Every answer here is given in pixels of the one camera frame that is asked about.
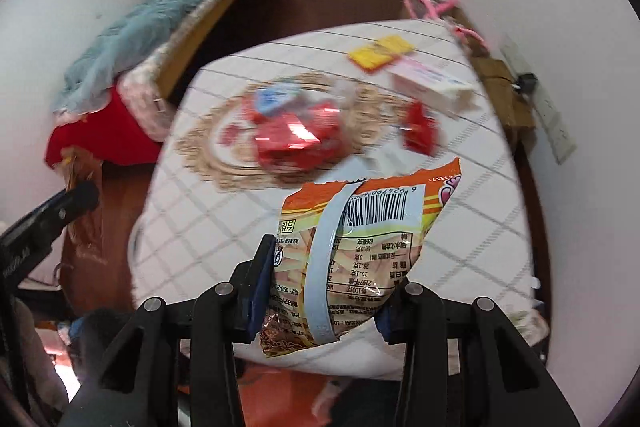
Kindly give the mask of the pink white toothpaste box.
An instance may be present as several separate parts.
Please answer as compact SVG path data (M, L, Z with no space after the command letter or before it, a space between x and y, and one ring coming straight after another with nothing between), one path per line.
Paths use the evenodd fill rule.
M393 62L388 72L396 92L415 98L436 112L458 116L474 106L473 87L442 69L403 57Z

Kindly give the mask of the light blue blanket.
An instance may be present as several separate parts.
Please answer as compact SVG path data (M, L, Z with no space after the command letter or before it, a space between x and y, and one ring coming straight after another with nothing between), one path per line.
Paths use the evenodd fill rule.
M204 0L145 0L104 29L64 74L52 112L93 112L115 77L167 42Z

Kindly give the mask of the pink checked quilt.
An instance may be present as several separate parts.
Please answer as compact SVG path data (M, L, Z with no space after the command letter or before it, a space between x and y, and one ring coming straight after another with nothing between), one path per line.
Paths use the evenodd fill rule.
M120 76L119 98L143 133L162 143L175 109L168 102L195 52L234 0L203 0L149 57Z

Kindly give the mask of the white checked tablecloth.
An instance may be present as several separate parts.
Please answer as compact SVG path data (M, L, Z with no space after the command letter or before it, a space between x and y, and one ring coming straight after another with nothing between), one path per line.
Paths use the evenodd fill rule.
M549 327L495 109L444 20L307 32L205 66L155 170L134 299L180 303L277 237L267 312L242 359L397 379L376 310L402 283L492 300L530 345Z

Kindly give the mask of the black power adapter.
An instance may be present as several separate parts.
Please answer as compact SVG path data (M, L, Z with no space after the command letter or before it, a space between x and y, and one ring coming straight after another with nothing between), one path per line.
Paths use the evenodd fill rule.
M520 95L529 96L533 94L538 86L538 79L532 72L524 72L524 74L518 75L514 83L514 89L518 91Z

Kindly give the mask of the red shiny snack bag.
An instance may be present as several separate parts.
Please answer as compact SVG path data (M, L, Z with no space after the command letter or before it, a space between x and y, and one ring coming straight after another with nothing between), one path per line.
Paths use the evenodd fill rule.
M260 167L284 176L306 173L347 156L348 111L354 90L341 83L281 78L245 95L241 114L252 128Z

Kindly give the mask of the wooden bed frame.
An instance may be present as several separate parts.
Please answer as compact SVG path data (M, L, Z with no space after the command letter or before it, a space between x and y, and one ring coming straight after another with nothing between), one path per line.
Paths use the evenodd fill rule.
M198 48L235 0L206 0L167 43L168 48L155 77L158 93L169 98L188 69Z

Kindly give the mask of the pink plastic hanger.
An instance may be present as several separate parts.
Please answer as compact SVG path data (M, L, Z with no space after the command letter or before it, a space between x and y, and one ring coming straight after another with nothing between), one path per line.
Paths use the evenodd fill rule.
M458 0L402 0L401 14L413 20L444 22L454 36L472 56L488 56L489 46L475 29Z

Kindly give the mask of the red bed sheet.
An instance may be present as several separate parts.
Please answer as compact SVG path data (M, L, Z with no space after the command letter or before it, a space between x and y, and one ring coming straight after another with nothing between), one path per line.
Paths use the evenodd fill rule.
M129 113L115 86L111 100L96 113L81 116L70 124L57 124L50 135L44 162L54 168L63 150L76 147L97 160L117 166L155 164L162 144L150 139Z

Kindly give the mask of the yellow flat packet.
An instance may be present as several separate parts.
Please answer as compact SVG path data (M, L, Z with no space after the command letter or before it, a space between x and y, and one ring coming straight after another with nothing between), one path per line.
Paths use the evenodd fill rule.
M401 36L390 35L350 51L347 57L365 72L376 72L413 51L413 44Z

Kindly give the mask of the small red wrapper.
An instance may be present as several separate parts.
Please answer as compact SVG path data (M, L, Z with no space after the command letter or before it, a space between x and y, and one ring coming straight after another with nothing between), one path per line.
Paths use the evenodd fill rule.
M412 101L400 121L405 147L414 153L434 156L437 150L438 124L420 101Z

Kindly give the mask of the orange snack bag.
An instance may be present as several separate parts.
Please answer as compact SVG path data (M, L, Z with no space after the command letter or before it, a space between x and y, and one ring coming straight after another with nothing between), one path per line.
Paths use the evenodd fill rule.
M382 308L419 260L460 161L405 176L306 183L281 207L262 353L335 343Z

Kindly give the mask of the brown cardboard box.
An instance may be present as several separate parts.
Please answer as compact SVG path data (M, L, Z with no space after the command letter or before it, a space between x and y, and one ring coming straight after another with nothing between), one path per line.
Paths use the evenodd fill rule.
M492 57L471 57L470 62L494 106L506 141L514 150L523 135L536 127L532 108L515 89L505 62Z

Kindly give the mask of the white power strip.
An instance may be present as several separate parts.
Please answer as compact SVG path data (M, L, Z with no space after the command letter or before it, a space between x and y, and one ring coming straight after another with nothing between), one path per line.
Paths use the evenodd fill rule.
M524 72L533 72L528 62L520 52L518 45L508 36L504 35L500 43L500 52L506 59L506 64L512 70L515 81L518 75ZM554 159L558 165L563 165L567 158L576 150L573 137L568 132L559 109L556 108L551 95L538 79L536 91L529 95L523 95L529 105L537 114L544 133L547 135Z

